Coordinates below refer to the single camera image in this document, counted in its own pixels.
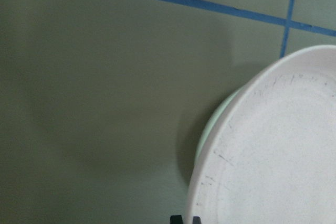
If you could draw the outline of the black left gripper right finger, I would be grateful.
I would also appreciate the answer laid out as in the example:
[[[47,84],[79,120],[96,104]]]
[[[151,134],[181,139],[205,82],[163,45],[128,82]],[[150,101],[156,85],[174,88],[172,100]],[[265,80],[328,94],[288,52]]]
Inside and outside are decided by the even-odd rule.
[[[202,224],[201,218],[199,216],[193,216],[192,224]]]

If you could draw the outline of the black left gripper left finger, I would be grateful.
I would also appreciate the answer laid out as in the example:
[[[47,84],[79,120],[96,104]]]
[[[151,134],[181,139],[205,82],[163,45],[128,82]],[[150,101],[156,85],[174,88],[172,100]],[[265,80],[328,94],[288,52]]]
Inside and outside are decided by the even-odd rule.
[[[183,224],[183,218],[181,215],[170,216],[170,224]]]

